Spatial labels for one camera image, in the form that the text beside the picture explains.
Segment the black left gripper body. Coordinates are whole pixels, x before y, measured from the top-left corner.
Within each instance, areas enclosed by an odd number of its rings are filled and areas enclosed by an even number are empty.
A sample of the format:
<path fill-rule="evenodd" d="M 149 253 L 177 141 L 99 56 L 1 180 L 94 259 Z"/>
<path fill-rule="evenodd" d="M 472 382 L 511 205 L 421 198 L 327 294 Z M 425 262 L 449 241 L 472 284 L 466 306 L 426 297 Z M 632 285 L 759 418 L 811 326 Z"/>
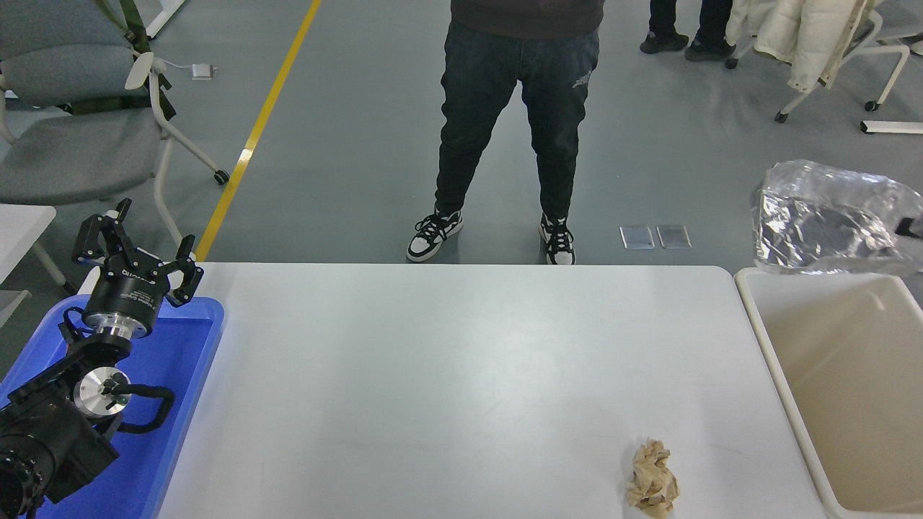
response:
<path fill-rule="evenodd" d="M 170 285 L 159 271 L 164 262 L 144 249 L 132 259 L 124 253 L 107 257 L 81 319 L 102 328 L 111 316 L 132 319 L 136 332 L 152 332 Z"/>

